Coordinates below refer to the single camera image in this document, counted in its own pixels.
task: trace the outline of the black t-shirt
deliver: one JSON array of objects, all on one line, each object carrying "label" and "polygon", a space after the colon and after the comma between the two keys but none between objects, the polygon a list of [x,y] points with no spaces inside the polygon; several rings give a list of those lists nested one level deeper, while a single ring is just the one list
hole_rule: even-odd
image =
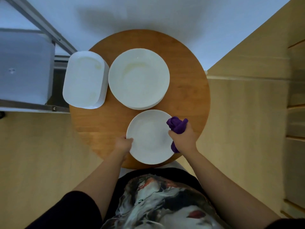
[{"label": "black t-shirt", "polygon": [[[160,222],[164,228],[184,228],[183,223],[195,228],[188,222],[196,228],[230,228],[198,180],[177,168],[135,170],[119,178],[104,220],[91,197],[72,191],[27,228],[120,228],[122,223],[159,228]],[[305,228],[305,219],[280,219],[266,229],[284,227]]]}]

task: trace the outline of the hand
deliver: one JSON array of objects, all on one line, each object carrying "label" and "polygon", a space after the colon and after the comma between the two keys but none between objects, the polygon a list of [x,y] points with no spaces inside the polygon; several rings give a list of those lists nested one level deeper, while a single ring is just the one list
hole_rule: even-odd
[{"label": "hand", "polygon": [[133,138],[126,139],[126,136],[117,137],[114,145],[114,150],[125,155],[132,148],[132,142]]},{"label": "hand", "polygon": [[196,136],[190,122],[187,123],[184,133],[176,134],[174,131],[169,130],[168,134],[173,139],[173,142],[180,153],[185,154],[197,151]]}]

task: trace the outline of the purple cloth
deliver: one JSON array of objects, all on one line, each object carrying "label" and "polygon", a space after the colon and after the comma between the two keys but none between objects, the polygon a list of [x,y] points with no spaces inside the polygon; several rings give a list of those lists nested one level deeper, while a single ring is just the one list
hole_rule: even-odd
[{"label": "purple cloth", "polygon": [[[182,121],[178,117],[172,117],[172,118],[168,119],[166,123],[170,127],[170,129],[172,131],[174,131],[176,134],[182,134],[182,133],[184,133],[184,131],[186,129],[186,124],[188,122],[189,122],[188,119],[184,119]],[[174,142],[172,143],[172,145],[170,147],[174,153],[179,153]]]}]

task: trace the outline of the black sleeve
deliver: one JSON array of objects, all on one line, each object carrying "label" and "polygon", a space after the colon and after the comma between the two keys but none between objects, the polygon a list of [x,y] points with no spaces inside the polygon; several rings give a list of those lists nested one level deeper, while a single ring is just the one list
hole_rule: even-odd
[{"label": "black sleeve", "polygon": [[271,223],[265,229],[278,229],[278,228],[305,228],[305,219],[279,219]]},{"label": "black sleeve", "polygon": [[92,228],[100,229],[102,217],[94,200],[80,191],[67,193],[26,229]]}]

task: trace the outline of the round plate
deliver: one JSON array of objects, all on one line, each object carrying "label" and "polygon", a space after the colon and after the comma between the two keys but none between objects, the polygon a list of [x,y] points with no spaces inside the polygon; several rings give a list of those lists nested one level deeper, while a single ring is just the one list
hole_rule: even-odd
[{"label": "round plate", "polygon": [[170,148],[173,140],[168,135],[166,121],[169,114],[160,110],[147,110],[130,122],[126,137],[133,138],[131,155],[139,162],[154,165],[165,162],[174,153]]},{"label": "round plate", "polygon": [[170,72],[158,54],[136,48],[113,61],[108,80],[118,101],[129,108],[144,110],[162,100],[170,83]]}]

